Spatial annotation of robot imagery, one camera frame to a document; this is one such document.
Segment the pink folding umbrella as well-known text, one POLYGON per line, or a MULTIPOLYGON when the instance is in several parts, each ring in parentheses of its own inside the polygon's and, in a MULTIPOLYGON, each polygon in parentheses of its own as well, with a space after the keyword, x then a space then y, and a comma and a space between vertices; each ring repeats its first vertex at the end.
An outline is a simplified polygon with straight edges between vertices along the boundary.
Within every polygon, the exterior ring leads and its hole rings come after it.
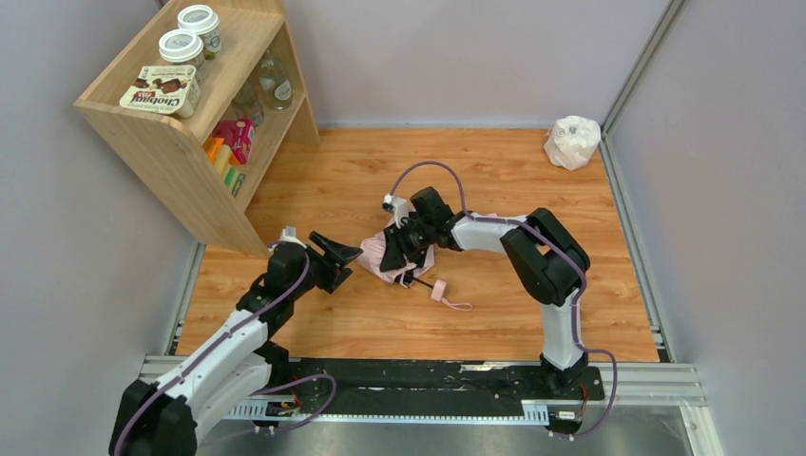
POLYGON ((433 283, 421 278, 435 266, 433 247, 428 247, 421 256, 408 256, 389 240, 385 232, 365 238, 360 243, 361 255, 357 263, 387 284, 399 284, 411 288, 416 283, 430 290, 430 299, 453 310, 470 312, 468 302, 450 302, 447 297, 448 282, 436 279, 433 283))

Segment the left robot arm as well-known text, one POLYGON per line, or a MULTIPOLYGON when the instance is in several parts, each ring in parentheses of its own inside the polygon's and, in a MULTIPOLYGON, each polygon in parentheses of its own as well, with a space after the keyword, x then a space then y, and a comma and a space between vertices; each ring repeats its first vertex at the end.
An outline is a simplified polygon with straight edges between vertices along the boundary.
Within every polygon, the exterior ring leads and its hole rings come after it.
POLYGON ((124 391, 108 452, 111 455, 194 455, 209 431, 236 405, 263 389, 288 362, 272 336, 293 316, 295 303, 318 288, 333 293, 352 273, 359 247, 317 232, 303 242, 287 226, 266 247, 270 257, 225 322, 177 366, 124 391))

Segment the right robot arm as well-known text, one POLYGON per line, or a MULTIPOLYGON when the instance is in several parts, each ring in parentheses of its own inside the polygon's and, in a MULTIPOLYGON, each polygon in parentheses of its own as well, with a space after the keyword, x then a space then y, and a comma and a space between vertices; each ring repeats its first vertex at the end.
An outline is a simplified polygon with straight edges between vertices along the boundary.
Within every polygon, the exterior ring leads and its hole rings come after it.
POLYGON ((569 387, 588 364, 579 340, 579 314, 573 308, 585 286, 590 259, 564 225, 546 208, 515 218, 454 213, 427 187, 411 199, 385 196, 392 214, 381 238, 376 269, 408 280, 429 262, 433 249, 486 251, 505 255, 528 294, 541 306, 544 347, 540 361, 549 384, 569 387))

